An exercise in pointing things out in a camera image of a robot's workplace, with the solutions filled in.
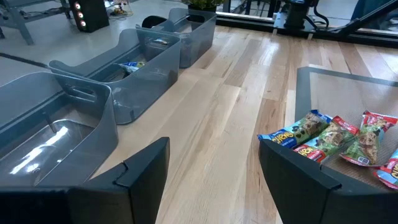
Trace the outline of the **black aluminium table frame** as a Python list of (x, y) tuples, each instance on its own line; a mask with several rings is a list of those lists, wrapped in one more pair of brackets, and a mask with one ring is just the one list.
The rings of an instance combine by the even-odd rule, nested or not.
[[(216, 23), (227, 27), (305, 37), (309, 40), (334, 40), (398, 49), (398, 0), (358, 0), (349, 21), (340, 26), (333, 25), (331, 18), (324, 15), (329, 20), (329, 27), (317, 24), (318, 29), (315, 32), (274, 28), (276, 14), (287, 8), (287, 0), (270, 0), (266, 17), (251, 16), (250, 7), (251, 0), (247, 0), (244, 14), (218, 12)], [(315, 21), (323, 21), (313, 13), (313, 8), (310, 8), (308, 15)]]

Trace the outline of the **brown silicone baking mat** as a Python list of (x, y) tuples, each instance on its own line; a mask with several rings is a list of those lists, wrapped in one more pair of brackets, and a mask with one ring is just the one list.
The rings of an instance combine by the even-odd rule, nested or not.
[[(297, 70), (294, 121), (310, 110), (319, 110), (329, 116), (340, 116), (349, 124), (361, 126), (363, 112), (398, 118), (398, 82), (352, 75), (313, 67)], [(384, 165), (398, 149), (398, 123), (389, 128), (377, 152), (378, 166)], [(324, 162), (348, 177), (364, 182), (383, 191), (398, 192), (387, 187), (373, 175), (373, 167), (352, 164), (339, 153)]]

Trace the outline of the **grey translucent plastic bin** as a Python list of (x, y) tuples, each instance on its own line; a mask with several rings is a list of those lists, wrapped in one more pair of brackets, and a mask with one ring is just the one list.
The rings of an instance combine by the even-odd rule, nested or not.
[(104, 84), (37, 72), (0, 86), (0, 187), (80, 185), (117, 144)]
[[(144, 29), (125, 29), (118, 44), (76, 66), (52, 60), (53, 73), (73, 75), (104, 83), (113, 94), (117, 124), (135, 121), (178, 79), (179, 37)], [(144, 62), (134, 73), (126, 73), (119, 63)]]
[(148, 16), (136, 28), (179, 37), (180, 68), (188, 68), (212, 46), (215, 25), (215, 12), (172, 8), (168, 18)]

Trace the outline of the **black computer tower red lights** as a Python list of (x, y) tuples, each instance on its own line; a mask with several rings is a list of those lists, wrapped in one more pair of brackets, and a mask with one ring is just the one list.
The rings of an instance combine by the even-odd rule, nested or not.
[(104, 0), (68, 0), (80, 32), (92, 33), (109, 26)]

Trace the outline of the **light grey metal table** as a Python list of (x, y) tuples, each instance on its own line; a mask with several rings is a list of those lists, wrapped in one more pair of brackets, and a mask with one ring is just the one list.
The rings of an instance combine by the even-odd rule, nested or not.
[[(24, 7), (43, 4), (45, 2), (60, 3), (59, 7), (43, 9), (41, 11), (25, 12)], [(26, 27), (27, 23), (34, 22), (57, 14), (65, 14), (71, 19), (71, 7), (68, 0), (0, 0), (0, 39), (5, 39), (2, 27), (18, 30), (28, 45), (34, 41)]]

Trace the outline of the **blue chewy granola bar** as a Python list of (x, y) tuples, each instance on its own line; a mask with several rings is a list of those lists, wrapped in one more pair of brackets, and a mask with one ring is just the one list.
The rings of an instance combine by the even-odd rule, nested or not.
[(270, 134), (258, 134), (257, 138), (260, 141), (270, 140), (293, 149), (318, 136), (329, 126), (331, 120), (331, 116), (321, 114), (318, 110), (311, 110), (294, 124)]
[(145, 65), (144, 62), (119, 63), (119, 66), (128, 74), (136, 72)]

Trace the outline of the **green potted plant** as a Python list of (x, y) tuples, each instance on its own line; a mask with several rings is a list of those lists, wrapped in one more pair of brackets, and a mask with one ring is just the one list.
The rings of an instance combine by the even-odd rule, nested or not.
[(215, 12), (216, 8), (224, 3), (224, 0), (181, 0), (189, 9), (198, 11)]

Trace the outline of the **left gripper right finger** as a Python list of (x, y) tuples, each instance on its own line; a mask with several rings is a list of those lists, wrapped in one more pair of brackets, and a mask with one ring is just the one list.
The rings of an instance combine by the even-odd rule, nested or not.
[(382, 190), (271, 140), (259, 162), (284, 224), (398, 224), (398, 192)]

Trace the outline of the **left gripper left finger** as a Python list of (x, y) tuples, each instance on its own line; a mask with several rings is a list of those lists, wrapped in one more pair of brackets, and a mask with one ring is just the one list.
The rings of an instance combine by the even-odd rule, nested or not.
[(0, 224), (155, 224), (170, 139), (73, 187), (0, 187)]

